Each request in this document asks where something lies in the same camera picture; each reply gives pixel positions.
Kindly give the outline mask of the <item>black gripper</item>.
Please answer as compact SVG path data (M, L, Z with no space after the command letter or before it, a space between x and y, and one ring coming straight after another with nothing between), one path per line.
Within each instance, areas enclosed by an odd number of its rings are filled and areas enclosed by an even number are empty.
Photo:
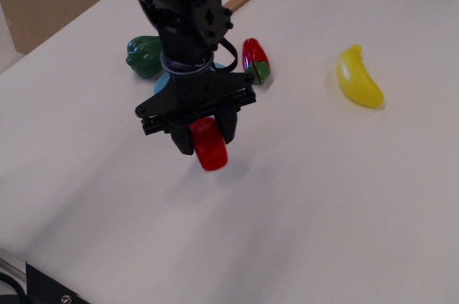
M162 54L161 64L177 63ZM213 56L201 63L213 62ZM135 109L142 120L145 134L168 130L171 139L184 155L194 154L194 144L188 125L200 118L214 116L225 143L235 137L237 114L241 107L256 101L252 88L254 76L246 72L228 72L214 75L209 83L209 92L196 96L183 96L171 84L159 94L153 95Z

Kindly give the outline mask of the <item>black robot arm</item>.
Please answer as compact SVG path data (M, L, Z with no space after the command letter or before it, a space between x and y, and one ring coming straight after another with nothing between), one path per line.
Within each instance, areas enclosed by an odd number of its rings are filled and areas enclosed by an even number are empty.
M218 68L232 11L222 0L137 0L158 32L160 61L170 75L163 90L136 108L146 134L168 133L186 155L221 156L235 137L237 114L255 101L251 74Z

